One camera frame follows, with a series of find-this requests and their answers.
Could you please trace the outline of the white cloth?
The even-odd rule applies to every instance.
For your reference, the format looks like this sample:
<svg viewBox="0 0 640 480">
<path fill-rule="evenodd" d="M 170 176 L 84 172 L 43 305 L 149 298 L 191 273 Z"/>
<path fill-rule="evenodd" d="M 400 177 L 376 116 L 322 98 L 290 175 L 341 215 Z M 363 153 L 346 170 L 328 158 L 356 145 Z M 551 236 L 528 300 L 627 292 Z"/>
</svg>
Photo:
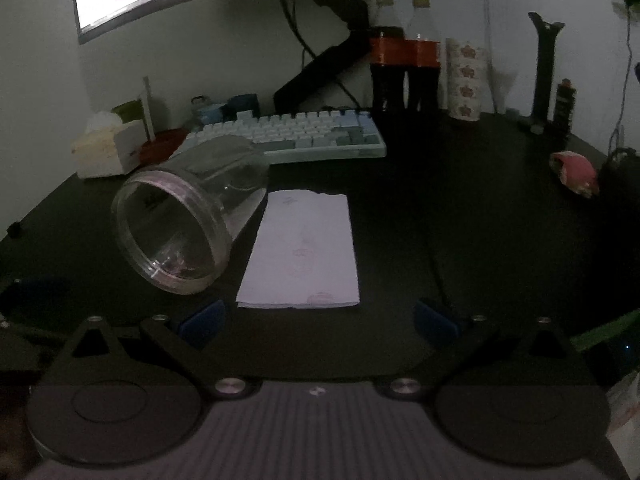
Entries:
<svg viewBox="0 0 640 480">
<path fill-rule="evenodd" d="M 347 196 L 308 190 L 271 192 L 236 302 L 252 309 L 359 304 Z"/>
</svg>

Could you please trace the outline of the pink round object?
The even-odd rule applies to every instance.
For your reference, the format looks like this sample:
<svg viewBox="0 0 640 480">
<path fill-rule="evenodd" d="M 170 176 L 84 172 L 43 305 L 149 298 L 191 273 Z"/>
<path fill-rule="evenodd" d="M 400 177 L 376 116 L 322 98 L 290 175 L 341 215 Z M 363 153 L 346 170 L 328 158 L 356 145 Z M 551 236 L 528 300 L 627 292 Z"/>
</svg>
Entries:
<svg viewBox="0 0 640 480">
<path fill-rule="evenodd" d="M 572 151 L 556 152 L 550 156 L 550 166 L 558 173 L 562 185 L 572 192 L 590 197 L 599 191 L 597 171 L 584 155 Z"/>
</svg>

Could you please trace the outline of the red box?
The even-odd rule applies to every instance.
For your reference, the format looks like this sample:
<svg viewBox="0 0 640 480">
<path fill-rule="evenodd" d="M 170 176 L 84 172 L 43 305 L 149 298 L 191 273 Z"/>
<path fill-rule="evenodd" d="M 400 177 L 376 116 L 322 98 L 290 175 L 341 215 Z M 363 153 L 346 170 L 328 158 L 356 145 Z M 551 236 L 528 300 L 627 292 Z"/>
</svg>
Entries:
<svg viewBox="0 0 640 480">
<path fill-rule="evenodd" d="M 175 153 L 176 149 L 183 144 L 189 131 L 185 128 L 177 128 L 160 131 L 155 135 L 153 141 L 146 141 L 140 150 L 140 164 L 142 166 L 152 166 L 166 162 Z"/>
</svg>

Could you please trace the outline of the wooden tissue box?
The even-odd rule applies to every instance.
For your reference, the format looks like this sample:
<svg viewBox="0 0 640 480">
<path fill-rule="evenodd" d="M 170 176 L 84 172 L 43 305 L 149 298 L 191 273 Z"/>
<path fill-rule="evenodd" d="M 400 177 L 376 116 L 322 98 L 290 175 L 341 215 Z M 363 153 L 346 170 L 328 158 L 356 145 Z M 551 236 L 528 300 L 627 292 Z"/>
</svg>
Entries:
<svg viewBox="0 0 640 480">
<path fill-rule="evenodd" d="M 70 144 L 78 178 L 129 174 L 140 165 L 140 151 L 146 140 L 141 119 L 123 122 L 112 112 L 93 114 L 85 132 Z"/>
</svg>

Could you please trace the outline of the black headphone stand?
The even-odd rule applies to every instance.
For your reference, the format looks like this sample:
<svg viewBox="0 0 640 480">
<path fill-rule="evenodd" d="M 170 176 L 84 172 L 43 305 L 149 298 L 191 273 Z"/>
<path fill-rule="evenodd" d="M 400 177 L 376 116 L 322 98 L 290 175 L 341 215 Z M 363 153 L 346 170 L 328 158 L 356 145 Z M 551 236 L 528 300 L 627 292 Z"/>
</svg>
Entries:
<svg viewBox="0 0 640 480">
<path fill-rule="evenodd" d="M 530 121 L 533 127 L 544 128 L 548 122 L 551 100 L 556 38 L 565 24 L 549 23 L 537 12 L 529 12 L 528 17 L 536 29 L 538 38 L 536 80 Z"/>
</svg>

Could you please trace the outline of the green paper bag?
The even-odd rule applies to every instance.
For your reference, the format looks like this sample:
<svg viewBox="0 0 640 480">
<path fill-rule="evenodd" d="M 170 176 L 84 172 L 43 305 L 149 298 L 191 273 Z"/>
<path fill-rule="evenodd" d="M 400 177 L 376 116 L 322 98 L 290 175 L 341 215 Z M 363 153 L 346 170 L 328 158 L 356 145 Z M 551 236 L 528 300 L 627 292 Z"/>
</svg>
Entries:
<svg viewBox="0 0 640 480">
<path fill-rule="evenodd" d="M 155 140 L 155 129 L 151 114 L 151 86 L 148 76 L 142 77 L 142 87 L 137 99 L 119 104 L 111 109 L 122 122 L 141 120 L 144 125 L 146 137 L 149 141 Z"/>
</svg>

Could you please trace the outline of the small dark bottle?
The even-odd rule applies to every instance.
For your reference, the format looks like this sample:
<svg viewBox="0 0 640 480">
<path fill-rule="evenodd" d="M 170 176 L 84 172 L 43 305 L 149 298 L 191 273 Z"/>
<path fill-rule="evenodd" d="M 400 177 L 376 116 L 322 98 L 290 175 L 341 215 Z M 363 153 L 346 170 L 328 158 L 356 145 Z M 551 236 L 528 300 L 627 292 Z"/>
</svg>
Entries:
<svg viewBox="0 0 640 480">
<path fill-rule="evenodd" d="M 553 128 L 555 136 L 563 142 L 567 141 L 572 130 L 576 93 L 568 78 L 564 78 L 556 88 Z"/>
</svg>

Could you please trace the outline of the dark teal mug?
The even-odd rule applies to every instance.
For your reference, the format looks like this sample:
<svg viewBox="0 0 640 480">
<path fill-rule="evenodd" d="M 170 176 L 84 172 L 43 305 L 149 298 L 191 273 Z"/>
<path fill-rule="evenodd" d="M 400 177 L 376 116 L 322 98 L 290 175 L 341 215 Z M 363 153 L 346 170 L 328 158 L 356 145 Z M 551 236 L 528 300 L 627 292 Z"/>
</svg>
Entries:
<svg viewBox="0 0 640 480">
<path fill-rule="evenodd" d="M 260 116 L 260 105 L 255 93 L 232 96 L 231 99 L 228 99 L 224 109 L 226 110 L 224 117 L 228 120 L 237 120 L 243 117 L 258 118 Z"/>
</svg>

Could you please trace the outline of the white blue mechanical keyboard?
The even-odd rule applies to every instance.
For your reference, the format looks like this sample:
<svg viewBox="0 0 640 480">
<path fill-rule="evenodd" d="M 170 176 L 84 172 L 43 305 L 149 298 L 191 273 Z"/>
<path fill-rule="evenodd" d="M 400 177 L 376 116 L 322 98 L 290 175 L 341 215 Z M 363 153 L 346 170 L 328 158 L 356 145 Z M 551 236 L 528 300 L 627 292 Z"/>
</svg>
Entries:
<svg viewBox="0 0 640 480">
<path fill-rule="evenodd" d="M 382 158 L 386 144 L 367 112 L 320 110 L 255 118 L 239 114 L 190 132 L 175 155 L 222 136 L 240 136 L 261 148 L 273 164 Z"/>
</svg>

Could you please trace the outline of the right cola bottle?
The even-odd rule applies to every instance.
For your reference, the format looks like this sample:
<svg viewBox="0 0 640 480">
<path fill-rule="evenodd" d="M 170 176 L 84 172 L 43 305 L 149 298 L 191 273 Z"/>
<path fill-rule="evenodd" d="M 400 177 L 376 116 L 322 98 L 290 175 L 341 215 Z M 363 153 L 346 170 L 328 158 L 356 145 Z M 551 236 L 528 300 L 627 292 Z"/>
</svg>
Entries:
<svg viewBox="0 0 640 480">
<path fill-rule="evenodd" d="M 406 31 L 409 44 L 408 111 L 428 114 L 439 109 L 440 35 L 431 0 L 412 0 L 413 14 Z"/>
</svg>

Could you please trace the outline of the cola bottle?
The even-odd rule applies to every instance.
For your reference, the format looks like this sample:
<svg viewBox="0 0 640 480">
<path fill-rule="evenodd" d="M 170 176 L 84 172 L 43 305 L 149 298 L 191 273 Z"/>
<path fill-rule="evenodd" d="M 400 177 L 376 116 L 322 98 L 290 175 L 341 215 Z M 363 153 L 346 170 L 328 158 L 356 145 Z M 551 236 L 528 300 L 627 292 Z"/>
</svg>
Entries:
<svg viewBox="0 0 640 480">
<path fill-rule="evenodd" d="M 412 0 L 413 14 L 406 31 L 409 44 L 408 111 L 428 114 L 439 109 L 440 35 L 431 0 Z"/>
<path fill-rule="evenodd" d="M 375 0 L 370 27 L 372 107 L 377 113 L 395 113 L 405 107 L 405 33 L 395 0 Z"/>
</svg>

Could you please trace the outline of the left cola bottle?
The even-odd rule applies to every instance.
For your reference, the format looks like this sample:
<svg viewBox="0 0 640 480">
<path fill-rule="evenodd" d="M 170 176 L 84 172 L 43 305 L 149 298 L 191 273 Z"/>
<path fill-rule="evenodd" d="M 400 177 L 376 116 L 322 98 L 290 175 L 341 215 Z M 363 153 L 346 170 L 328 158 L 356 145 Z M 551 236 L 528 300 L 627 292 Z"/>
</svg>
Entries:
<svg viewBox="0 0 640 480">
<path fill-rule="evenodd" d="M 370 27 L 372 107 L 377 113 L 395 113 L 405 107 L 405 33 L 395 0 L 375 0 Z"/>
</svg>

